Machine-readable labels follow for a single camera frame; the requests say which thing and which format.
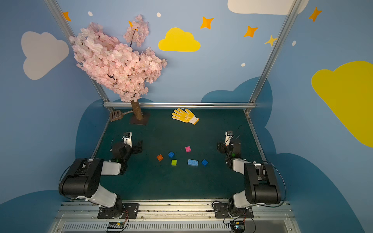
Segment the light blue long lego brick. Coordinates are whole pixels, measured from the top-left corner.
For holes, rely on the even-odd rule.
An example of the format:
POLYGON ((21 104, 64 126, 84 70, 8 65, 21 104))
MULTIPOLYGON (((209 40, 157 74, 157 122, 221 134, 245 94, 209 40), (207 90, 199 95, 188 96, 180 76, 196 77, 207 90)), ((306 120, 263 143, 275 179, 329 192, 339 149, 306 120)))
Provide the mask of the light blue long lego brick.
POLYGON ((198 164, 199 164, 199 161, 198 161, 198 160, 188 159, 188 162, 187 162, 187 165, 188 165, 188 166, 197 167, 198 164))

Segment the dark blue square lego brick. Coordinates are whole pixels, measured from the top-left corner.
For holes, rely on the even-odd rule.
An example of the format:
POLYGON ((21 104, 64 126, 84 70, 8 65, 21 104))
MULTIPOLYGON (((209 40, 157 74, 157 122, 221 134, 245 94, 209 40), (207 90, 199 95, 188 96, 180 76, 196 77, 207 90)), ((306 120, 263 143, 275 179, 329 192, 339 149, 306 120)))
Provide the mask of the dark blue square lego brick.
POLYGON ((173 158, 174 156, 175 156, 175 153, 173 153, 172 151, 168 154, 168 156, 170 157, 170 158, 173 158))

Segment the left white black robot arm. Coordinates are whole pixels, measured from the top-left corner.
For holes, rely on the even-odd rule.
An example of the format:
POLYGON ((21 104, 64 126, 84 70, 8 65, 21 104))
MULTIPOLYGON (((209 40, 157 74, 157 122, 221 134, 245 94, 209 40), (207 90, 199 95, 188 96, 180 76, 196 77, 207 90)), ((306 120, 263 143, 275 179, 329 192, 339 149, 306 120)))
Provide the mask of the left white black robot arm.
POLYGON ((143 151, 143 141, 134 143, 132 133, 123 134, 120 142, 111 142, 112 159, 76 159, 60 177, 60 195, 71 199, 84 199, 97 204, 102 209, 113 211, 116 215, 124 213, 121 197, 110 192, 100 184, 102 176, 123 175, 133 154, 143 151))

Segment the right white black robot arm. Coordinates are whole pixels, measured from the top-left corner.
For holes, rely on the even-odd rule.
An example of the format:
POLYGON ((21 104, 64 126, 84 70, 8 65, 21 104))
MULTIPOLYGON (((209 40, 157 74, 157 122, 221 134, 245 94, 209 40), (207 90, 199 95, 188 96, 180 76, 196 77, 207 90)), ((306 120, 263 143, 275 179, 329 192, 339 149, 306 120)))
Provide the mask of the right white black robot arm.
POLYGON ((244 190, 230 198, 230 209, 244 209, 252 206, 276 208, 283 204, 275 168, 269 162, 249 162, 241 156, 241 142, 234 138, 233 131, 225 131, 224 142, 217 143, 217 149, 225 154, 228 168, 244 176, 244 190))

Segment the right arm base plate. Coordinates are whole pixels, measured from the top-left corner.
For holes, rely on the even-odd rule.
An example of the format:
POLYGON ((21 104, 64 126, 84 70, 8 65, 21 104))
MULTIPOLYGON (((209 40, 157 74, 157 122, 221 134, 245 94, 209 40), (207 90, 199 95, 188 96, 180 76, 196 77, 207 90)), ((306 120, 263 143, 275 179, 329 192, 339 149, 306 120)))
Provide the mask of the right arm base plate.
POLYGON ((254 218, 253 210, 251 207, 236 208, 232 204, 215 201, 212 203, 212 208, 215 213, 215 218, 254 218))

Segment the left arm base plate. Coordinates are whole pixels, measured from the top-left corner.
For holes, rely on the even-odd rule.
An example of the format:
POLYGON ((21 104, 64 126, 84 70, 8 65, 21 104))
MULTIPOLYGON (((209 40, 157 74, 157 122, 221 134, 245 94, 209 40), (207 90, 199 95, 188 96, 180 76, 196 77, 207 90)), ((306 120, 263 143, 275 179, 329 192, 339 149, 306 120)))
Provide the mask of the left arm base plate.
POLYGON ((135 219, 139 211, 138 203, 123 203, 117 207, 100 207, 97 215, 98 219, 135 219))

